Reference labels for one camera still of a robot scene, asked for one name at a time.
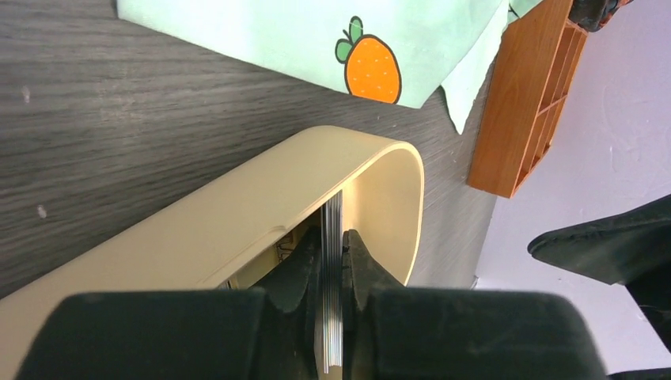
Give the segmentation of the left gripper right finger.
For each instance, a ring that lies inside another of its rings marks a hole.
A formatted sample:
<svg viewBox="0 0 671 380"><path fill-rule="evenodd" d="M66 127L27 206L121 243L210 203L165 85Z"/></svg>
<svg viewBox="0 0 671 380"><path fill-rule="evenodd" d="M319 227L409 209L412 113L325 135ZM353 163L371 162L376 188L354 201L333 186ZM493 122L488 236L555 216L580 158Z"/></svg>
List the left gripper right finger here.
<svg viewBox="0 0 671 380"><path fill-rule="evenodd" d="M581 314L554 294L405 287L344 235L345 379L604 379Z"/></svg>

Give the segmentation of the beige oval tray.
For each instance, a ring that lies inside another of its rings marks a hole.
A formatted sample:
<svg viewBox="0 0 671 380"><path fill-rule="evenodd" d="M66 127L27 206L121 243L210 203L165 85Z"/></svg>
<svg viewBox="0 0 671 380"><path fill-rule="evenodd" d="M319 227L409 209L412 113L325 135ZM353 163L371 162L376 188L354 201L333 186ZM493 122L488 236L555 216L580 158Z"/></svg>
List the beige oval tray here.
<svg viewBox="0 0 671 380"><path fill-rule="evenodd" d="M407 283L422 229L424 168L409 142L311 127L1 301L1 376L17 373L48 314L88 291L209 289L224 283L329 198L343 226Z"/></svg>

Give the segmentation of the silver VIP card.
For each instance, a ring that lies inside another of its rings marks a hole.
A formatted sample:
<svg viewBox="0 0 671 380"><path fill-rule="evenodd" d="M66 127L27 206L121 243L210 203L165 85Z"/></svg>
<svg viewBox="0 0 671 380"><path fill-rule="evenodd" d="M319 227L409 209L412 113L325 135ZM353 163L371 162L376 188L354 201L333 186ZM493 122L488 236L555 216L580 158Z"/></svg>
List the silver VIP card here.
<svg viewBox="0 0 671 380"><path fill-rule="evenodd" d="M320 346L316 355L325 378L343 367L343 193L337 192L320 208L320 314L316 327Z"/></svg>

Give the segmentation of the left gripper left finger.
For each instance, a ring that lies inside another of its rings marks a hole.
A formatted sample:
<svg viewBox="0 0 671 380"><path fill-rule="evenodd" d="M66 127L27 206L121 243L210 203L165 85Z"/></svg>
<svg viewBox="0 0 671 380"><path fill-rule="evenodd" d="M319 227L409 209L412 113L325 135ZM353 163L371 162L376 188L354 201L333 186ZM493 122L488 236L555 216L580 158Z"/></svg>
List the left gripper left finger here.
<svg viewBox="0 0 671 380"><path fill-rule="evenodd" d="M321 232L245 290L76 294L51 312L19 379L315 379Z"/></svg>

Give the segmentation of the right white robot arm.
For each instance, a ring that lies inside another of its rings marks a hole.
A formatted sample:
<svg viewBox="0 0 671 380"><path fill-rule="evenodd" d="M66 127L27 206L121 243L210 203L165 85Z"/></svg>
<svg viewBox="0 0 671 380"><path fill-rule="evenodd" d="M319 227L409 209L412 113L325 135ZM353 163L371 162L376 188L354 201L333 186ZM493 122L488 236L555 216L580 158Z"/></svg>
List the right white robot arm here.
<svg viewBox="0 0 671 380"><path fill-rule="evenodd" d="M528 253L545 264L606 285L621 285L670 348L670 198L624 213L551 230Z"/></svg>

